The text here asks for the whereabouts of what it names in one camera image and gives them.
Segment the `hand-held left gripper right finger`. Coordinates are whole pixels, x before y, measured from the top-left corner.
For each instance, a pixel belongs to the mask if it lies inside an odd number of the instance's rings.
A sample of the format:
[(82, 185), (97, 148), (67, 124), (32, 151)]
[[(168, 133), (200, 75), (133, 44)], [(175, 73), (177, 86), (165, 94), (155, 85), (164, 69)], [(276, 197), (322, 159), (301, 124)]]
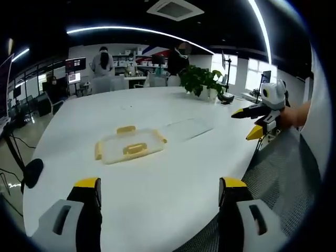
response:
[(218, 207), (219, 251), (280, 251), (286, 243), (279, 216), (243, 181), (219, 179)]

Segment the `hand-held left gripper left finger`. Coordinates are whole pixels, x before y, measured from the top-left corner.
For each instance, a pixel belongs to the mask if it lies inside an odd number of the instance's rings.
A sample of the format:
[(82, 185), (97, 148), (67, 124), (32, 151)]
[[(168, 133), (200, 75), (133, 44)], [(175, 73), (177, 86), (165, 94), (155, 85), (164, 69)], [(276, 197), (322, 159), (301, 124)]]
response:
[(101, 225), (101, 179), (91, 177), (41, 215), (31, 239), (41, 251), (100, 251)]

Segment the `person's right hand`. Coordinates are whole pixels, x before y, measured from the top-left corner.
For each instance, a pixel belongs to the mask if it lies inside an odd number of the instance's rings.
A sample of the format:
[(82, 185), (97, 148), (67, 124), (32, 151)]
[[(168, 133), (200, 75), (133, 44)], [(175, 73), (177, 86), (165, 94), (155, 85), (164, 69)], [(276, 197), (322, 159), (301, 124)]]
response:
[(278, 125), (280, 129), (285, 130), (291, 127), (298, 128), (297, 109), (285, 106), (278, 119)]

